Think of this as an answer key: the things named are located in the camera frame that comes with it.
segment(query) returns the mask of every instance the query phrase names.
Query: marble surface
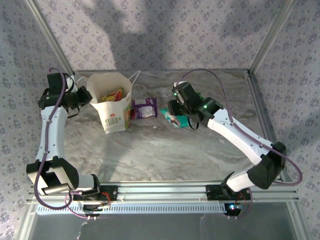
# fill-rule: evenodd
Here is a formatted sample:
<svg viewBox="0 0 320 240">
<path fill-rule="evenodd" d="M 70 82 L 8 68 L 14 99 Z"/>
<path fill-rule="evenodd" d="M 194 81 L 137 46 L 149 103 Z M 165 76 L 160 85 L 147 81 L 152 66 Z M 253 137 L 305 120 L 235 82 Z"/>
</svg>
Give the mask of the marble surface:
<svg viewBox="0 0 320 240">
<path fill-rule="evenodd" d="M 133 72 L 123 72 L 126 77 Z M 173 99 L 171 88 L 183 71 L 141 72 L 133 85 L 132 99 L 157 97 L 158 109 Z M 262 135 L 245 71 L 217 71 L 224 83 L 233 115 Z M 207 72 L 187 78 L 196 92 L 225 106 L 221 87 Z M 65 156 L 80 174 L 96 174 L 101 182 L 222 180 L 227 174 L 250 164 L 228 140 L 200 126 L 174 128 L 165 117 L 130 121 L 127 131 L 105 134 L 98 112 L 81 108 L 65 127 Z"/>
</svg>

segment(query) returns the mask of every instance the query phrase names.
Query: patterned wall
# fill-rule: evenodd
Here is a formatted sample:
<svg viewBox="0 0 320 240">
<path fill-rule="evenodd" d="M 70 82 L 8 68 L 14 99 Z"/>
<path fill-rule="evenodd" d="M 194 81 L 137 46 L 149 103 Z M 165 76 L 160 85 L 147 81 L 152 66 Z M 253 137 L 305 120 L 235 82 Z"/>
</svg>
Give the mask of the patterned wall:
<svg viewBox="0 0 320 240">
<path fill-rule="evenodd" d="M 299 0 L 257 71 L 277 138 L 303 172 L 301 203 L 320 239 L 320 3 Z M 287 169 L 293 180 L 297 173 Z"/>
<path fill-rule="evenodd" d="M 12 239 L 24 216 L 41 135 L 38 98 L 59 63 L 22 0 L 0 1 L 0 239 Z"/>
<path fill-rule="evenodd" d="M 73 70 L 134 71 L 248 69 L 283 1 L 37 2 Z"/>
</svg>

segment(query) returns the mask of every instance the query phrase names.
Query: purple snack package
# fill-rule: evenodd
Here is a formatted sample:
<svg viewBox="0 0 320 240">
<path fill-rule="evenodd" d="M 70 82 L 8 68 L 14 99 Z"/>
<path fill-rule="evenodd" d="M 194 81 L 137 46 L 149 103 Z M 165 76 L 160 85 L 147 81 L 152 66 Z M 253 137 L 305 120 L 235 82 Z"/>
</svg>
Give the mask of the purple snack package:
<svg viewBox="0 0 320 240">
<path fill-rule="evenodd" d="M 145 99 L 132 100 L 130 112 L 131 119 L 144 119 L 150 116 L 158 116 L 157 98 L 149 97 Z"/>
</svg>

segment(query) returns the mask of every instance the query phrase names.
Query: floral wallpaper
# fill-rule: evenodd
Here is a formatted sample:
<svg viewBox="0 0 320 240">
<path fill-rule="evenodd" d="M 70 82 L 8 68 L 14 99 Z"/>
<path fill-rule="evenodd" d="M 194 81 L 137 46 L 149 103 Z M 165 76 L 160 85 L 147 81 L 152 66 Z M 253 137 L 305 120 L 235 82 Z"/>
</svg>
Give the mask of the floral wallpaper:
<svg viewBox="0 0 320 240">
<path fill-rule="evenodd" d="M 38 98 L 49 67 L 60 67 L 24 1 L 0 1 L 0 239 L 13 239 L 31 181 L 26 165 L 38 151 Z"/>
<path fill-rule="evenodd" d="M 74 71 L 248 69 L 281 0 L 37 0 Z"/>
<path fill-rule="evenodd" d="M 272 128 L 303 172 L 297 187 L 320 239 L 320 2 L 299 0 L 256 73 Z M 297 172 L 287 172 L 293 180 Z"/>
</svg>

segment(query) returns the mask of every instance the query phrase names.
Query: purple cable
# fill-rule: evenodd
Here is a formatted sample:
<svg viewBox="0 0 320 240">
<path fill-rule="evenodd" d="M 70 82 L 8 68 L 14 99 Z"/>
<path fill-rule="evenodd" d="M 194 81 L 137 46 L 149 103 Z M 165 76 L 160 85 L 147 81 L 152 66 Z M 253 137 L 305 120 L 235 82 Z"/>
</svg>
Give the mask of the purple cable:
<svg viewBox="0 0 320 240">
<path fill-rule="evenodd" d="M 298 185 L 299 183 L 301 183 L 302 181 L 302 178 L 303 178 L 303 175 L 302 175 L 302 172 L 300 170 L 300 168 L 288 157 L 288 156 L 285 156 L 283 155 L 282 153 L 278 152 L 277 150 L 263 144 L 262 142 L 258 141 L 257 139 L 255 139 L 254 137 L 250 136 L 248 133 L 246 133 L 245 131 L 243 131 L 235 122 L 234 122 L 234 119 L 233 119 L 233 114 L 231 112 L 231 109 L 229 108 L 229 101 L 228 101 L 228 98 L 227 98 L 227 95 L 226 95 L 226 92 L 225 92 L 225 88 L 220 80 L 220 78 L 218 77 L 217 74 L 215 74 L 213 71 L 209 70 L 209 69 L 205 69 L 205 68 L 196 68 L 196 69 L 193 69 L 191 71 L 188 71 L 187 73 L 185 73 L 180 79 L 179 81 L 177 82 L 177 85 L 182 81 L 182 79 L 184 77 L 186 77 L 187 75 L 189 75 L 190 73 L 194 72 L 194 71 L 206 71 L 208 73 L 211 73 L 213 76 L 215 76 L 215 78 L 218 80 L 221 88 L 222 88 L 222 91 L 223 91 L 223 95 L 224 95 L 224 99 L 225 99 L 225 104 L 226 104 L 226 111 L 228 113 L 228 116 L 230 118 L 230 122 L 231 124 L 242 134 L 244 135 L 245 137 L 247 137 L 248 139 L 250 139 L 251 141 L 255 142 L 256 144 L 258 144 L 259 146 L 263 147 L 264 149 L 267 149 L 275 154 L 277 154 L 278 156 L 282 157 L 282 158 L 285 158 L 295 169 L 296 171 L 298 172 L 298 180 L 296 182 L 280 182 L 280 181 L 274 181 L 274 183 L 276 184 L 280 184 L 280 185 L 286 185 L 286 186 L 296 186 Z"/>
<path fill-rule="evenodd" d="M 39 183 L 39 178 L 40 178 L 40 175 L 41 175 L 41 171 L 42 169 L 44 168 L 44 165 L 45 165 L 45 162 L 46 162 L 46 159 L 47 159 L 47 155 L 48 155 L 48 141 L 49 141 L 49 125 L 51 123 L 51 120 L 52 118 L 54 117 L 55 115 L 55 112 L 62 100 L 62 97 L 65 93 L 65 90 L 66 90 L 66 79 L 65 79 L 65 76 L 63 75 L 63 73 L 55 68 L 55 67 L 51 67 L 49 69 L 49 73 L 51 73 L 52 70 L 56 70 L 57 72 L 60 73 L 61 77 L 62 77 L 62 90 L 61 90 L 61 93 L 60 93 L 60 96 L 56 102 L 56 104 L 54 105 L 54 108 L 51 112 L 51 114 L 49 115 L 49 119 L 48 121 L 46 122 L 46 125 L 45 125 L 45 136 L 44 136 L 44 154 L 43 154 L 43 158 L 42 158 L 42 161 L 41 161 L 41 164 L 39 166 L 39 170 L 36 174 L 36 177 L 35 177 L 35 182 L 34 182 L 34 195 L 35 195 L 35 198 L 37 199 L 37 201 L 44 207 L 48 208 L 48 209 L 52 209 L 52 210 L 62 210 L 62 209 L 65 209 L 67 208 L 71 202 L 72 202 L 72 195 L 71 195 L 71 192 L 69 191 L 68 193 L 68 196 L 69 196 L 69 202 L 63 206 L 50 206 L 48 204 L 46 204 L 44 201 L 41 200 L 40 196 L 39 196 L 39 193 L 38 193 L 38 183 Z"/>
</svg>

